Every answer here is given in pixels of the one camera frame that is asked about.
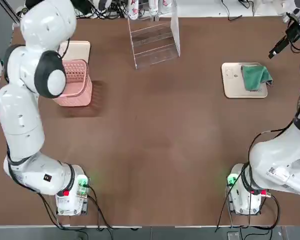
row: white robotic arm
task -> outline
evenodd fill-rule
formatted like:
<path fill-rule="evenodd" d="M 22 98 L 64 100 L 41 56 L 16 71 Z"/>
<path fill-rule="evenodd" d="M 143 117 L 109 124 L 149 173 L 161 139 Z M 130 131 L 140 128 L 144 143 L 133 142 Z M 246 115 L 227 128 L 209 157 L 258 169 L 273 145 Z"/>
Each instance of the white robotic arm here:
<path fill-rule="evenodd" d="M 0 89 L 0 123 L 8 154 L 4 171 L 38 193 L 55 195 L 61 215 L 79 215 L 88 179 L 77 165 L 40 152 L 45 140 L 38 98 L 58 97 L 66 85 L 62 58 L 56 52 L 76 29 L 70 0 L 45 0 L 21 20 L 25 45 L 13 45 L 5 58 L 8 84 Z"/>
<path fill-rule="evenodd" d="M 288 16 L 292 24 L 285 31 L 286 36 L 269 52 L 270 58 L 300 38 L 300 8 Z M 300 108 L 287 129 L 274 139 L 252 147 L 249 164 L 236 164 L 227 184 L 231 189 L 230 210 L 238 215 L 258 214 L 265 190 L 300 195 Z"/>

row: beige tray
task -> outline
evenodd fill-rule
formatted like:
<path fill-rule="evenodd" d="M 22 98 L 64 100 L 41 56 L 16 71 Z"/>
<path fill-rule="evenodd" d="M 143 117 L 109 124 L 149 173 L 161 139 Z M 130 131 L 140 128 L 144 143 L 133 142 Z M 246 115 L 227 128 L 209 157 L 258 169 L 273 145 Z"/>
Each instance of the beige tray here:
<path fill-rule="evenodd" d="M 268 95 L 266 83 L 261 83 L 260 89 L 247 91 L 241 66 L 258 66 L 258 62 L 225 62 L 221 66 L 224 94 L 227 98 L 265 98 Z"/>

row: pink basket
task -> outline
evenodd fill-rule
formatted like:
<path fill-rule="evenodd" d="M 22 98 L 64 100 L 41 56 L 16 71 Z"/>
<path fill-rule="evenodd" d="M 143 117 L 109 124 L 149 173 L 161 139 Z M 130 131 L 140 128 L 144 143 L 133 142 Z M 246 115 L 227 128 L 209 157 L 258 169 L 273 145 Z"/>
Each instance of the pink basket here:
<path fill-rule="evenodd" d="M 66 73 L 65 89 L 53 100 L 64 107 L 87 106 L 92 95 L 88 64 L 84 60 L 62 61 L 62 63 Z"/>

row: green towel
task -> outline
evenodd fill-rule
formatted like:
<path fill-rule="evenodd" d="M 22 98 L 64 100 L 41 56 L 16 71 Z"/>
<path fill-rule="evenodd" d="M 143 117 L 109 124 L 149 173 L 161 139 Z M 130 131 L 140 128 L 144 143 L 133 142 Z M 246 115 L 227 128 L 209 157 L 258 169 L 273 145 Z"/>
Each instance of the green towel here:
<path fill-rule="evenodd" d="M 247 91 L 257 91 L 262 83 L 272 85 L 273 79 L 265 66 L 242 66 L 244 87 Z"/>

